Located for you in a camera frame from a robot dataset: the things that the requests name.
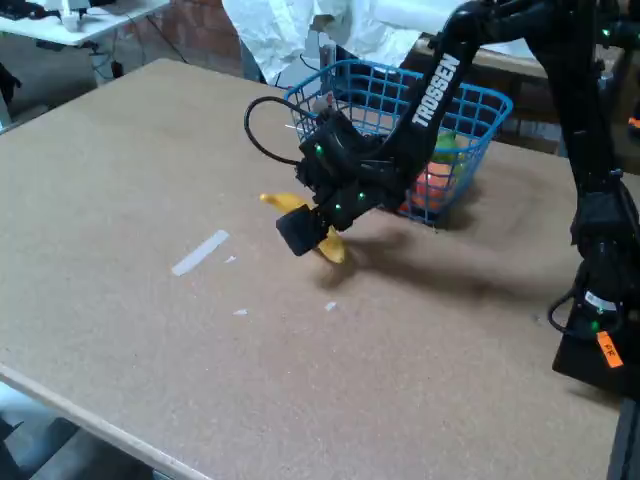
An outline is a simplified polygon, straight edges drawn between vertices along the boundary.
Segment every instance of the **black cord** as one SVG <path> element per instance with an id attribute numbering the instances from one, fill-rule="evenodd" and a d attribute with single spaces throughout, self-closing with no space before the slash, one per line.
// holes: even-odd
<path id="1" fill-rule="evenodd" d="M 312 115 L 311 113 L 307 112 L 306 110 L 303 110 L 302 108 L 300 108 L 298 105 L 291 103 L 287 100 L 284 100 L 280 97 L 272 97 L 272 96 L 267 96 L 267 97 L 260 97 L 260 98 L 256 98 L 253 102 L 251 102 L 249 104 L 249 106 L 247 107 L 247 111 L 244 113 L 244 131 L 247 134 L 247 137 L 249 137 L 249 140 L 251 141 L 251 143 L 253 143 L 253 145 L 260 150 L 263 154 L 265 154 L 267 157 L 272 158 L 273 160 L 276 160 L 280 163 L 284 163 L 286 165 L 297 165 L 298 162 L 295 160 L 289 160 L 288 158 L 284 158 L 281 157 L 280 155 L 276 155 L 275 153 L 270 152 L 269 150 L 267 150 L 266 148 L 264 148 L 260 142 L 258 142 L 258 140 L 256 139 L 256 137 L 253 136 L 253 133 L 251 132 L 251 127 L 249 126 L 249 118 L 251 117 L 251 112 L 253 112 L 253 109 L 256 108 L 258 105 L 260 105 L 261 103 L 266 103 L 266 102 L 274 102 L 274 103 L 279 103 L 280 105 L 285 105 L 287 107 L 289 107 L 291 110 L 293 110 L 294 112 L 300 114 L 303 117 L 306 118 L 315 118 L 314 115 Z"/>
<path id="2" fill-rule="evenodd" d="M 555 311 L 566 301 L 570 300 L 571 298 L 575 298 L 577 294 L 578 294 L 578 291 L 576 290 L 576 287 L 575 286 L 571 287 L 571 290 L 565 293 L 562 297 L 556 300 L 553 303 L 553 305 L 549 307 L 549 311 L 547 313 L 547 320 L 549 321 L 549 323 L 553 328 L 561 332 L 563 335 L 579 338 L 581 340 L 593 340 L 594 338 L 596 338 L 596 332 L 593 332 L 593 334 L 587 335 L 584 333 L 579 333 L 577 330 L 569 330 L 567 327 L 560 325 L 553 318 L 553 314 L 555 313 Z M 614 333 L 620 331 L 623 325 L 624 325 L 624 317 L 622 315 L 622 306 L 620 304 L 616 304 L 616 323 L 609 330 L 606 330 L 606 332 L 613 335 Z"/>
<path id="3" fill-rule="evenodd" d="M 319 72 L 319 71 L 320 71 L 320 69 L 319 69 L 319 68 L 316 68 L 316 67 L 313 67 L 313 66 L 309 65 L 309 64 L 307 63 L 307 61 L 302 57 L 302 54 L 300 54 L 300 61 L 302 62 L 302 64 L 303 64 L 305 67 L 307 67 L 307 68 L 309 68 L 309 69 L 313 70 L 314 72 Z"/>
<path id="4" fill-rule="evenodd" d="M 182 55 L 180 50 L 178 50 L 177 47 L 169 41 L 169 39 L 165 36 L 165 34 L 162 33 L 162 30 L 160 29 L 160 27 L 158 27 L 158 25 L 153 20 L 151 20 L 151 17 L 147 17 L 147 21 L 151 24 L 153 28 L 155 28 L 156 32 L 158 32 L 158 35 L 162 37 L 165 43 L 169 45 L 169 47 L 171 47 L 171 50 L 173 50 L 182 59 L 184 63 L 189 65 L 189 62 L 187 62 L 187 59 L 184 58 L 184 55 Z"/>
<path id="5" fill-rule="evenodd" d="M 95 66 L 95 67 L 94 67 L 94 66 L 92 66 L 92 67 L 91 67 L 95 73 L 97 73 L 98 75 L 100 75 L 100 76 L 102 77 L 102 79 L 103 79 L 103 80 L 113 80 L 113 77 L 106 77 L 106 76 L 105 76 L 105 75 L 100 71 L 100 69 L 101 69 L 102 67 L 104 67 L 107 63 L 109 63 L 111 60 L 115 60 L 116 46 L 117 46 L 116 42 L 117 42 L 117 39 L 118 39 L 118 31 L 117 31 L 117 30 L 115 30 L 115 31 L 113 32 L 113 42 L 112 42 L 112 44 L 111 44 L 111 51 L 110 51 L 110 52 L 107 52 L 107 53 L 101 53 L 101 52 L 98 52 L 97 47 L 94 47 L 94 48 L 93 48 L 93 53 L 91 53 L 91 56 L 92 56 L 92 57 L 93 57 L 93 56 L 98 56 L 98 55 L 106 55 L 106 56 L 107 56 L 107 58 L 105 58 L 105 60 L 104 60 L 100 65 L 97 65 L 97 66 Z"/>
<path id="6" fill-rule="evenodd" d="M 278 74 L 278 76 L 276 77 L 276 83 L 274 83 L 274 84 L 273 84 L 273 86 L 274 86 L 274 87 L 276 87 L 276 88 L 283 88 L 283 87 L 281 87 L 280 85 L 278 85 L 278 82 L 280 81 L 280 75 L 282 75 L 282 72 L 280 72 L 280 73 Z"/>
<path id="7" fill-rule="evenodd" d="M 136 38 L 138 39 L 138 45 L 140 46 L 140 65 L 144 65 L 145 63 L 147 63 L 147 52 L 145 52 L 144 50 L 144 43 L 142 43 L 142 35 L 140 35 L 140 30 L 138 29 L 138 25 L 136 25 L 136 22 L 133 20 L 133 18 L 131 18 L 128 14 L 125 13 L 125 15 L 127 16 L 127 18 L 129 19 L 129 22 L 131 23 L 131 26 L 133 27 L 133 29 L 136 32 Z"/>

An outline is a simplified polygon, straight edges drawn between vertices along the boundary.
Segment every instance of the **table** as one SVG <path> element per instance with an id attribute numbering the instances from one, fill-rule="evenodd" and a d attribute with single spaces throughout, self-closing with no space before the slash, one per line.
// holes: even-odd
<path id="1" fill-rule="evenodd" d="M 78 32 L 70 32 L 62 26 L 57 17 L 40 20 L 10 20 L 0 17 L 0 32 L 13 33 L 47 42 L 78 47 L 85 42 L 97 44 L 96 54 L 90 56 L 97 85 L 102 85 L 111 77 L 111 66 L 107 61 L 111 52 L 110 42 L 105 35 L 115 32 L 135 20 L 169 8 L 171 0 L 118 0 L 117 4 L 95 7 L 83 16 Z M 0 96 L 0 132 L 11 123 L 4 100 Z"/>
<path id="2" fill-rule="evenodd" d="M 449 230 L 370 212 L 333 267 L 258 201 L 303 192 L 242 130 L 274 92 L 164 60 L 0 137 L 0 380 L 176 478 L 604 478 L 617 404 L 543 320 L 567 162 L 494 143 Z M 289 121 L 252 126 L 295 158 Z"/>

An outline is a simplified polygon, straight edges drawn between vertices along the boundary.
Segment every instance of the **yellow banana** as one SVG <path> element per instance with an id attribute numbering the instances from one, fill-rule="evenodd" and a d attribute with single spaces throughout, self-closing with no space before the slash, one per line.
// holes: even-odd
<path id="1" fill-rule="evenodd" d="M 276 193 L 273 195 L 263 193 L 260 195 L 260 200 L 264 203 L 268 203 L 269 205 L 273 205 L 285 214 L 305 204 L 309 208 L 313 208 L 313 205 L 309 204 L 304 198 L 296 195 L 295 193 Z M 344 242 L 333 227 L 329 227 L 327 238 L 320 242 L 318 250 L 322 252 L 327 260 L 333 263 L 343 263 L 346 258 Z"/>

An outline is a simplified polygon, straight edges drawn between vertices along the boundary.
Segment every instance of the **black robotic arm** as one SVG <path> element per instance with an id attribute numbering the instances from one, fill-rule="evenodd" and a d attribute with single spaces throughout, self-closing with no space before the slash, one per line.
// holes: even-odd
<path id="1" fill-rule="evenodd" d="M 482 0 L 458 7 L 433 39 L 430 69 L 410 90 L 388 137 L 359 134 L 340 111 L 318 115 L 296 166 L 317 207 L 303 206 L 276 226 L 302 255 L 329 226 L 346 230 L 371 208 L 398 208 L 432 156 L 447 107 L 478 49 L 524 38 L 547 72 L 560 118 L 577 191 L 571 235 L 583 257 L 573 286 L 549 311 L 564 334 L 554 369 L 640 398 L 640 327 L 633 321 L 640 309 L 640 227 L 598 93 L 600 6 L 596 0 Z M 605 30 L 609 40 L 635 35 L 624 24 L 612 25 Z M 563 326 L 554 312 L 567 301 L 573 304 Z"/>

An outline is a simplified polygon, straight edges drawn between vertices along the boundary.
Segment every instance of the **orange sticker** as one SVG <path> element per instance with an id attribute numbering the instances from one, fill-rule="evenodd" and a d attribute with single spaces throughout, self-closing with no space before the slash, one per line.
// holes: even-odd
<path id="1" fill-rule="evenodd" d="M 607 359 L 607 363 L 611 368 L 621 367 L 623 365 L 620 355 L 616 347 L 613 345 L 613 340 L 607 332 L 598 332 L 598 343 L 604 353 L 604 357 Z"/>

